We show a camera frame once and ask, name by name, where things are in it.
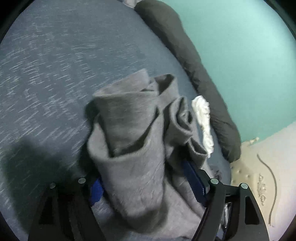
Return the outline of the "grey quilted sweatshirt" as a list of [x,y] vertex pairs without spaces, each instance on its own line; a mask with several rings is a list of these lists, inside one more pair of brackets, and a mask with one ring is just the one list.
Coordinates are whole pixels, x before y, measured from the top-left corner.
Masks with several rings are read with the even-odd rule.
[[142,69],[95,92],[99,113],[87,149],[114,209],[137,232],[192,238],[204,208],[182,161],[213,177],[197,122],[175,76]]

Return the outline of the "cream tufted headboard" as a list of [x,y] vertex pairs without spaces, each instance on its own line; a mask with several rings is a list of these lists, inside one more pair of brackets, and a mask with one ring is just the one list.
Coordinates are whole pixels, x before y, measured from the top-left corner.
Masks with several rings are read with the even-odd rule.
[[243,142],[230,166],[231,184],[250,187],[269,239],[280,240],[295,217],[295,123],[261,142]]

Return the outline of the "white t-shirt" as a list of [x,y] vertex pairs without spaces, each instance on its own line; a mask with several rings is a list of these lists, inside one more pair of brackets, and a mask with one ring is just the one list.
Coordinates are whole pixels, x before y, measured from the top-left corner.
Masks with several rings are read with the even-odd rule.
[[214,152],[214,141],[211,135],[209,103],[202,95],[199,95],[192,100],[191,105],[203,133],[203,146],[208,154],[208,158],[210,158]]

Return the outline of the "blue patterned bed sheet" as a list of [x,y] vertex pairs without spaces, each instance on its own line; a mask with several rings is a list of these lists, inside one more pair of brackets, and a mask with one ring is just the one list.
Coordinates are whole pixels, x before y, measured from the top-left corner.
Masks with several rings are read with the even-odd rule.
[[[192,112],[197,92],[186,72],[122,3],[34,1],[16,18],[1,42],[1,213],[15,239],[28,240],[52,183],[79,178],[102,184],[91,209],[106,240],[192,239],[134,230],[111,205],[88,153],[95,92],[142,69],[153,78],[175,76]],[[230,180],[221,154],[207,162],[213,177]]]

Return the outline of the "long dark grey pillow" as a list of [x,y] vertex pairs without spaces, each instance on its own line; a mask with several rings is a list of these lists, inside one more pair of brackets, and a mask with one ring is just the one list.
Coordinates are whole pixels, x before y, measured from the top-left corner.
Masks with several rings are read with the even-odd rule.
[[222,155],[230,163],[237,161],[241,155],[238,128],[186,34],[179,15],[162,1],[140,1],[134,9],[178,60],[196,92],[209,103],[210,123],[217,135]]

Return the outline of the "light grey blanket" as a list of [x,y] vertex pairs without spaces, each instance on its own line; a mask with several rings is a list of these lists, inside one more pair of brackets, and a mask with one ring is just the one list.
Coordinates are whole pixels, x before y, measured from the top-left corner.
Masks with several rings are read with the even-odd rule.
[[141,0],[120,0],[124,5],[128,6],[129,8],[135,8],[135,6],[141,2]]

